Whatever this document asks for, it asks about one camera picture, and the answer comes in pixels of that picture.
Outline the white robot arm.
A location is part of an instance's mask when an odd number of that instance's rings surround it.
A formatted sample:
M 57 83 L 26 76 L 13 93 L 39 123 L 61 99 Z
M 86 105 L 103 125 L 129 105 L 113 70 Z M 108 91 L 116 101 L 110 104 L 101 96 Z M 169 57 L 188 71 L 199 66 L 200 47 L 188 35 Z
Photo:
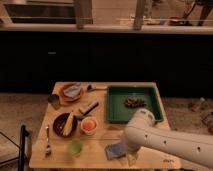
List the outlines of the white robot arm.
M 154 114 L 144 108 L 126 124 L 121 143 L 130 153 L 146 147 L 213 169 L 212 136 L 156 128 Z

